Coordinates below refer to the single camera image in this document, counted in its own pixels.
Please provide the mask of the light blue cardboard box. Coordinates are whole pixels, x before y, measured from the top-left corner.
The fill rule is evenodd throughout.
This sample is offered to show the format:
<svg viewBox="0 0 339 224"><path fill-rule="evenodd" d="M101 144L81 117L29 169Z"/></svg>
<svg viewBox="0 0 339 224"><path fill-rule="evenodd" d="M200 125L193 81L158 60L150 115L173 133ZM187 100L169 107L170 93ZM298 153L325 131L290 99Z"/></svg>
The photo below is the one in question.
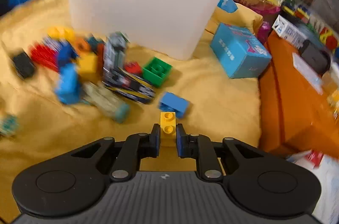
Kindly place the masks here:
<svg viewBox="0 0 339 224"><path fill-rule="evenodd" d="M210 47L231 79L257 78L272 56L246 28L220 23Z"/></svg>

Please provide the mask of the small black toy car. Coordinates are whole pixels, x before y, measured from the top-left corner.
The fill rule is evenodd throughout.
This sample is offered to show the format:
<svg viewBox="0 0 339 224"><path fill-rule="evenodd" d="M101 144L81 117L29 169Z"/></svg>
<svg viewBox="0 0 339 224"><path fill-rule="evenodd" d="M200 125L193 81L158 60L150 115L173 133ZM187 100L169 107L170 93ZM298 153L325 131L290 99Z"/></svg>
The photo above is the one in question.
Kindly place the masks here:
<svg viewBox="0 0 339 224"><path fill-rule="evenodd" d="M13 66L17 72L17 75L21 79L28 79L33 77L36 71L36 67L25 51L20 51L11 57Z"/></svg>

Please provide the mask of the large yellow toy brick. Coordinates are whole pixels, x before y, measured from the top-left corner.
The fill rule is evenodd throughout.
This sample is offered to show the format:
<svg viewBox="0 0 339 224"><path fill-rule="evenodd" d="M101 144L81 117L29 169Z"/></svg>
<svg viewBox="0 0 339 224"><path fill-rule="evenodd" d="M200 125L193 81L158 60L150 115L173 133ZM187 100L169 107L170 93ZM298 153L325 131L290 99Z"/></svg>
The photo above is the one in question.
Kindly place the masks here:
<svg viewBox="0 0 339 224"><path fill-rule="evenodd" d="M97 60L98 57L96 54L87 53L82 54L77 58L77 68L79 74L94 74L97 71Z"/></svg>

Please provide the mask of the white blue small carton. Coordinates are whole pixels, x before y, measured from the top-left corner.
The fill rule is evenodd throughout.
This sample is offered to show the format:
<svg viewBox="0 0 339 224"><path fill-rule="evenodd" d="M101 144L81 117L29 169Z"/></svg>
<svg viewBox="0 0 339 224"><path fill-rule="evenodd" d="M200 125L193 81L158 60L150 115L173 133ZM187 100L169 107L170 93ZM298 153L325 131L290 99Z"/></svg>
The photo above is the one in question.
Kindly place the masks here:
<svg viewBox="0 0 339 224"><path fill-rule="evenodd" d="M300 32L294 24L290 23L287 19L280 14L277 16L272 29L281 38L290 43L295 48L301 48L307 36Z"/></svg>

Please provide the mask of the red toy brick plate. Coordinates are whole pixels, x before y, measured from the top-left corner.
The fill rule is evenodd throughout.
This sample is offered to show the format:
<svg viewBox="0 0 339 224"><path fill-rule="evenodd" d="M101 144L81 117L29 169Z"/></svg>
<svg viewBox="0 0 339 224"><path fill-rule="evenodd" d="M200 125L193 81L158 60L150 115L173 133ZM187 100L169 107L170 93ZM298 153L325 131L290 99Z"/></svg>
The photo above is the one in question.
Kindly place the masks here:
<svg viewBox="0 0 339 224"><path fill-rule="evenodd" d="M58 52L43 44L35 44L29 48L31 60L52 71L58 72Z"/></svg>

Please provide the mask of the black device on box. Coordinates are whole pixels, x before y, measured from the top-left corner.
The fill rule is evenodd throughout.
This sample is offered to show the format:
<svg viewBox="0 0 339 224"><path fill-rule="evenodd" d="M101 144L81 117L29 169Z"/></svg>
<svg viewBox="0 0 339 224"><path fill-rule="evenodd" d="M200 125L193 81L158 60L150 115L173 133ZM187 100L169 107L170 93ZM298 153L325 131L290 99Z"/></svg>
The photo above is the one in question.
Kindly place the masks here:
<svg viewBox="0 0 339 224"><path fill-rule="evenodd" d="M329 54L317 48L309 40L305 40L298 48L300 57L319 75L323 76L330 69Z"/></svg>

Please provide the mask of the tall blue toy brick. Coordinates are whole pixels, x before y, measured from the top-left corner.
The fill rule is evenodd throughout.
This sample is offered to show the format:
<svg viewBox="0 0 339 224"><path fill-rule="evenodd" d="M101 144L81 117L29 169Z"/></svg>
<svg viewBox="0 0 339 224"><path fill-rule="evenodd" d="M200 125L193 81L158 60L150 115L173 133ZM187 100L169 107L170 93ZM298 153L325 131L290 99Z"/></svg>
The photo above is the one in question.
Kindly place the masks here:
<svg viewBox="0 0 339 224"><path fill-rule="evenodd" d="M68 63L61 67L55 94L59 101L65 105L73 105L80 101L81 84L75 63Z"/></svg>

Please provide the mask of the orange box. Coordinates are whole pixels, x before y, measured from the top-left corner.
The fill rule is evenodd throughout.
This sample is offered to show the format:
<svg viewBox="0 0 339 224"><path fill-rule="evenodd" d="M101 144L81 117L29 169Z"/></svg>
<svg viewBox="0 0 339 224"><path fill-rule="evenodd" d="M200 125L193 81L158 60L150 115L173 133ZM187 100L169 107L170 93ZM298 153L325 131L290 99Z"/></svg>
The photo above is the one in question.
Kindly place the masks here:
<svg viewBox="0 0 339 224"><path fill-rule="evenodd" d="M265 44L272 59L258 79L261 137L259 147L275 155L317 150L338 157L338 123L320 95L293 65L297 50L276 32Z"/></svg>

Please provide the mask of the small yellow toy brick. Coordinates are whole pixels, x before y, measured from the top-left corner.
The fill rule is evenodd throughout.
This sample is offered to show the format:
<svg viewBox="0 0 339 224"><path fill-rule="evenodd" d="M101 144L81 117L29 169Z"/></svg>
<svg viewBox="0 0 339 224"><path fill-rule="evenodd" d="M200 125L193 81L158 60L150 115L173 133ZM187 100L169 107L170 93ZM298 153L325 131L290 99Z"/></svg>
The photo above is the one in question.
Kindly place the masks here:
<svg viewBox="0 0 339 224"><path fill-rule="evenodd" d="M176 138L176 115L175 112L160 113L160 132L164 139Z"/></svg>

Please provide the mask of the yellow cloth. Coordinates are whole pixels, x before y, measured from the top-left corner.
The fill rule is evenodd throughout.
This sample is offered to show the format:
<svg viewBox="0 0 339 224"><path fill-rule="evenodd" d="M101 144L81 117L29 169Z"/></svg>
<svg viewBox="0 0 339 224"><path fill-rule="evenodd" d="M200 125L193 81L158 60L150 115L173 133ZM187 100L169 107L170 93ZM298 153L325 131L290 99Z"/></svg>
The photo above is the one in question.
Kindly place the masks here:
<svg viewBox="0 0 339 224"><path fill-rule="evenodd" d="M210 48L205 32L193 56L178 61L135 45L127 59L143 65L157 57L172 71L156 91L152 103L130 102L127 119L119 124L96 107L62 105L54 89L58 75L38 67L31 79L18 77L10 59L19 50L42 40L48 28L70 25L68 0L31 0L1 18L1 115L17 117L13 137L1 138L1 218L11 222L19 214L11 194L14 178L25 168L53 158L99 138L123 141L128 135L148 132L159 121L158 103L165 92L189 102L181 119L187 133L213 141L234 137L257 146L260 129L260 92L257 79L229 79Z"/></svg>

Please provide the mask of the green square toy brick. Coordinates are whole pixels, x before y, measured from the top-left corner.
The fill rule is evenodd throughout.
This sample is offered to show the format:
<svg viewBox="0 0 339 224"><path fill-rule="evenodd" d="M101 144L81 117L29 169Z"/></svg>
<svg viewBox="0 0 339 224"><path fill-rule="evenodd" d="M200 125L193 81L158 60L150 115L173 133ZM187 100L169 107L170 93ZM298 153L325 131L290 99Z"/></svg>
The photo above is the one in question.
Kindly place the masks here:
<svg viewBox="0 0 339 224"><path fill-rule="evenodd" d="M168 78L172 65L153 57L143 67L143 78L155 87L160 87Z"/></svg>

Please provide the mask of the black yellow toy race car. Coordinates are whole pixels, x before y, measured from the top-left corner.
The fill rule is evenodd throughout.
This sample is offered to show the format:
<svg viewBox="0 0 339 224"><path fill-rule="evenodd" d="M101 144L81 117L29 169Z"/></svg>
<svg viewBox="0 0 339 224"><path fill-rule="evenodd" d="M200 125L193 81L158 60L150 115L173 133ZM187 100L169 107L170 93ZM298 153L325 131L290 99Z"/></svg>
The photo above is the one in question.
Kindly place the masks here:
<svg viewBox="0 0 339 224"><path fill-rule="evenodd" d="M135 102L148 104L155 97L152 86L121 68L103 69L103 84L110 91Z"/></svg>

